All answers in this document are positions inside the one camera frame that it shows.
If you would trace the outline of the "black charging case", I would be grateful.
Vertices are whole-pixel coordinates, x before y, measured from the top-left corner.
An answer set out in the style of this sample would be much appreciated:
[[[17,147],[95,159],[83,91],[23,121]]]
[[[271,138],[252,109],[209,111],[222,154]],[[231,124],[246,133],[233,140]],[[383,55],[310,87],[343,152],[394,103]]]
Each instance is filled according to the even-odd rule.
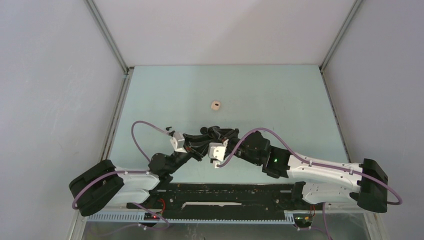
[[[205,127],[205,126],[203,126],[203,127],[200,128],[200,133],[202,135],[208,135],[210,137],[213,137],[213,136],[219,134],[218,132],[219,132],[220,129],[221,128],[219,126],[216,126],[216,125],[215,126],[211,126],[211,127]]]

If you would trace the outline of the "beige earbud charging case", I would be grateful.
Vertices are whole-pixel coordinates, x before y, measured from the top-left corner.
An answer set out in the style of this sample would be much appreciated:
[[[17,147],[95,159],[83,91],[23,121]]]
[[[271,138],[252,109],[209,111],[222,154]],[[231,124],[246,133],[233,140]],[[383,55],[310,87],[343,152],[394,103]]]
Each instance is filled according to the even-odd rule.
[[[221,103],[219,101],[213,101],[211,104],[211,109],[218,111],[221,108]]]

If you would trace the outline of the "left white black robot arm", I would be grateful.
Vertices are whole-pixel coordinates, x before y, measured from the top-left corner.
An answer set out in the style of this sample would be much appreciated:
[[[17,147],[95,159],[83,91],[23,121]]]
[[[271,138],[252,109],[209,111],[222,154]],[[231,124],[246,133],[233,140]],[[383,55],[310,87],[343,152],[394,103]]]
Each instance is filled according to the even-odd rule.
[[[201,161],[209,157],[222,162],[229,138],[218,127],[203,128],[200,135],[164,131],[170,136],[172,154],[156,153],[147,169],[125,169],[110,159],[102,160],[69,184],[73,196],[72,208],[84,217],[96,214],[107,206],[128,203],[153,208],[158,194],[153,190],[170,182],[172,174],[190,159]]]

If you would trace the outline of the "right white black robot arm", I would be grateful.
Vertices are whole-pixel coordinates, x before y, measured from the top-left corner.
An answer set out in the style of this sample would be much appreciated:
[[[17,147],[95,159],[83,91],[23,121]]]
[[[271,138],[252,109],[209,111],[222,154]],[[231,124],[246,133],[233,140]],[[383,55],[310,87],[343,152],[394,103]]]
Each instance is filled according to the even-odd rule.
[[[263,137],[265,128],[249,131],[242,138],[239,131],[235,136],[225,136],[220,142],[225,155],[219,157],[224,167],[232,157],[245,160],[262,168],[267,176],[295,181],[291,204],[304,209],[309,204],[328,202],[356,203],[360,208],[386,213],[388,210],[388,176],[373,159],[365,158],[362,163],[337,163],[299,154],[284,143],[284,148],[272,146]]]

